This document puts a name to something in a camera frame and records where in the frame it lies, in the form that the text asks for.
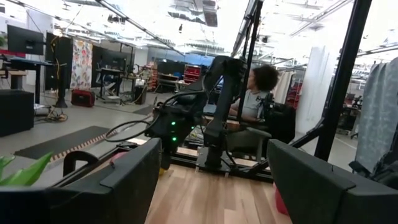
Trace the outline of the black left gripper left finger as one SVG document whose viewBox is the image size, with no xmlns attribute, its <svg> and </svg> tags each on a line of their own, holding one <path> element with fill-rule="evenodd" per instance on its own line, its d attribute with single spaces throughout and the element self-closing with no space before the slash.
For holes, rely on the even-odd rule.
<svg viewBox="0 0 398 224">
<path fill-rule="evenodd" d="M 95 164 L 77 161 L 74 172 L 50 187 L 0 187 L 0 224 L 144 224 L 161 149 L 159 138 L 123 143 Z"/>
</svg>

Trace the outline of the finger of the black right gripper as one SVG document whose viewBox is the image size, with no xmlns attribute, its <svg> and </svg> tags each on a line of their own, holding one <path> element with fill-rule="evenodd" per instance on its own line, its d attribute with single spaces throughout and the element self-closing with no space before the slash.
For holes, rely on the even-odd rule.
<svg viewBox="0 0 398 224">
<path fill-rule="evenodd" d="M 160 162 L 160 167 L 163 170 L 169 170 L 171 161 L 172 161 L 172 154 L 169 151 L 164 149 L 162 151 L 162 158 L 161 158 L 161 162 Z"/>
</svg>

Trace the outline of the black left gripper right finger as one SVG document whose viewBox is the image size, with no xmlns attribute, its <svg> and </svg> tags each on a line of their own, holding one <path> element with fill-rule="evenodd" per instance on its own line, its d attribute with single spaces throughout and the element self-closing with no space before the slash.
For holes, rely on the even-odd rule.
<svg viewBox="0 0 398 224">
<path fill-rule="evenodd" d="M 267 158 L 293 224 L 398 224 L 398 190 L 276 139 Z"/>
</svg>

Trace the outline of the red bell pepper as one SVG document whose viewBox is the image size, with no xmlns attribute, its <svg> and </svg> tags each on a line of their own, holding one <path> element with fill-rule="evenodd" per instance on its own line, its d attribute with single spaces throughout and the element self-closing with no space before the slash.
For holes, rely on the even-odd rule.
<svg viewBox="0 0 398 224">
<path fill-rule="evenodd" d="M 289 216 L 288 210 L 285 206 L 285 203 L 282 199 L 282 196 L 281 196 L 276 184 L 273 184 L 273 188 L 275 190 L 275 205 L 276 205 L 277 211 L 281 214 Z"/>
</svg>

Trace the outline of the pink peach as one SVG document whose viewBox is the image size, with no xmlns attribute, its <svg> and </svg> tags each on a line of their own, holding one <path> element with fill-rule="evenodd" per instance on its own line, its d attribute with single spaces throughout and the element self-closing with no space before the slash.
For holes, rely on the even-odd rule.
<svg viewBox="0 0 398 224">
<path fill-rule="evenodd" d="M 114 165 L 114 162 L 115 162 L 117 159 L 119 159 L 120 157 L 124 156 L 125 154 L 127 154 L 127 151 L 117 153 L 116 155 L 114 155 L 114 156 L 109 160 L 109 164 L 110 164 L 111 166 L 113 166 L 113 165 Z"/>
</svg>

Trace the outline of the green romaine lettuce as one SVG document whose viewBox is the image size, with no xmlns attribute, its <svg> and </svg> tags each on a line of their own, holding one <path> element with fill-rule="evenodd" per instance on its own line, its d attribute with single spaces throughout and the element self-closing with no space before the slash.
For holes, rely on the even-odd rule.
<svg viewBox="0 0 398 224">
<path fill-rule="evenodd" d="M 31 186 L 33 185 L 43 173 L 45 167 L 50 162 L 53 153 L 47 153 L 42 156 L 38 161 L 30 165 L 26 169 L 20 169 L 17 172 L 9 175 L 7 178 L 3 179 L 2 173 L 6 166 L 8 166 L 14 159 L 15 156 L 1 156 L 0 157 L 0 186 L 8 185 L 21 185 L 21 186 Z"/>
</svg>

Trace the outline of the red drawer cabinet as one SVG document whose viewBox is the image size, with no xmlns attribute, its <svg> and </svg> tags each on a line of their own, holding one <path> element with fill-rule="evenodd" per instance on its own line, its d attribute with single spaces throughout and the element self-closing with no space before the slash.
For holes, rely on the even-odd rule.
<svg viewBox="0 0 398 224">
<path fill-rule="evenodd" d="M 192 83 L 199 79 L 201 75 L 201 67 L 198 65 L 186 65 L 183 72 L 183 81 Z"/>
</svg>

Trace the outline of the black hazard-striped floor mat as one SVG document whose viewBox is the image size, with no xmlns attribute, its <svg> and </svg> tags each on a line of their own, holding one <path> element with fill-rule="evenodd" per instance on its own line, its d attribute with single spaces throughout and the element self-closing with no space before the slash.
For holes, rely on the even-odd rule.
<svg viewBox="0 0 398 224">
<path fill-rule="evenodd" d="M 52 153 L 53 160 L 65 156 L 69 152 L 84 149 L 92 144 L 101 142 L 109 128 L 90 126 L 49 141 L 21 149 L 14 153 L 15 156 L 29 159 L 39 159 L 42 156 Z"/>
</svg>

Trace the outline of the red tool bag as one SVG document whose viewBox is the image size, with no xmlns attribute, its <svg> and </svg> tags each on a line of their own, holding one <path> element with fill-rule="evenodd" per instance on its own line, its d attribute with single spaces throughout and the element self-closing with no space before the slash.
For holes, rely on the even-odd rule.
<svg viewBox="0 0 398 224">
<path fill-rule="evenodd" d="M 95 94 L 87 90 L 72 90 L 71 103 L 75 106 L 94 107 Z"/>
</svg>

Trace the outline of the floral cloth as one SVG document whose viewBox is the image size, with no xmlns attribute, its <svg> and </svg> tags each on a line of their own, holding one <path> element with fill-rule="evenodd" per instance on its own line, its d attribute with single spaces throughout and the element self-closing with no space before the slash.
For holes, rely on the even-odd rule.
<svg viewBox="0 0 398 224">
<path fill-rule="evenodd" d="M 73 41 L 72 72 L 70 88 L 91 88 L 93 45 L 83 40 Z"/>
</svg>

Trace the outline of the black cabinet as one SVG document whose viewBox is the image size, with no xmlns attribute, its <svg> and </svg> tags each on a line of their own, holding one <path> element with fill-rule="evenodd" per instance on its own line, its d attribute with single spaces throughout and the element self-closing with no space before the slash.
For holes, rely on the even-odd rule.
<svg viewBox="0 0 398 224">
<path fill-rule="evenodd" d="M 34 127 L 34 94 L 23 90 L 0 90 L 0 137 Z"/>
</svg>

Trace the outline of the black standing desk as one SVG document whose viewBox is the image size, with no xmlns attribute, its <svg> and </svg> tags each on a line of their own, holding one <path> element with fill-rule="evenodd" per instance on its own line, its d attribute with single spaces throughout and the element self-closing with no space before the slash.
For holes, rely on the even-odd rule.
<svg viewBox="0 0 398 224">
<path fill-rule="evenodd" d="M 35 104 L 40 103 L 40 73 L 41 67 L 52 67 L 53 64 L 50 62 L 41 62 L 36 60 L 28 60 L 26 58 L 13 57 L 5 59 L 6 68 L 12 68 L 16 70 L 32 70 L 35 71 Z"/>
</svg>

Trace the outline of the black monitor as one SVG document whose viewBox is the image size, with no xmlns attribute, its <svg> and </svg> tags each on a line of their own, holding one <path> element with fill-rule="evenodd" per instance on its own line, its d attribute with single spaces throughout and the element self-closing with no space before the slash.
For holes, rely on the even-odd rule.
<svg viewBox="0 0 398 224">
<path fill-rule="evenodd" d="M 7 26 L 7 47 L 11 52 L 43 55 L 45 45 L 43 33 L 11 25 Z"/>
</svg>

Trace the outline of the black frame hook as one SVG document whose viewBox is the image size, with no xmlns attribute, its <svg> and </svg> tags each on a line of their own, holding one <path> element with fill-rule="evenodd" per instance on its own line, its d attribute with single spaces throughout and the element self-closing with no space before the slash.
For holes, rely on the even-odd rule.
<svg viewBox="0 0 398 224">
<path fill-rule="evenodd" d="M 63 176 L 74 172 L 76 170 L 76 162 L 85 161 L 88 165 L 95 164 L 99 159 L 85 151 L 73 151 L 68 153 L 63 160 Z"/>
</svg>

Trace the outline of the black aluminium rig frame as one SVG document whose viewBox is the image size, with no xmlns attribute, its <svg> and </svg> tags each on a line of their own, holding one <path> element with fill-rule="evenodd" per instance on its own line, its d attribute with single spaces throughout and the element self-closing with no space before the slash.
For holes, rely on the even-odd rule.
<svg viewBox="0 0 398 224">
<path fill-rule="evenodd" d="M 372 1 L 373 0 L 354 0 L 325 117 L 321 119 L 317 127 L 290 144 L 290 146 L 293 147 L 301 147 L 318 137 L 314 156 L 326 162 L 328 162 L 330 156 L 340 110 L 343 107 L 345 94 L 351 79 L 352 70 Z M 175 156 L 171 157 L 170 162 L 172 164 L 197 168 L 197 160 L 198 158 L 196 156 L 176 153 Z M 267 159 L 252 167 L 238 164 L 237 167 L 233 167 L 232 170 L 227 170 L 226 173 L 246 179 L 273 183 L 273 176 L 269 170 L 266 170 L 266 165 L 269 165 Z"/>
</svg>

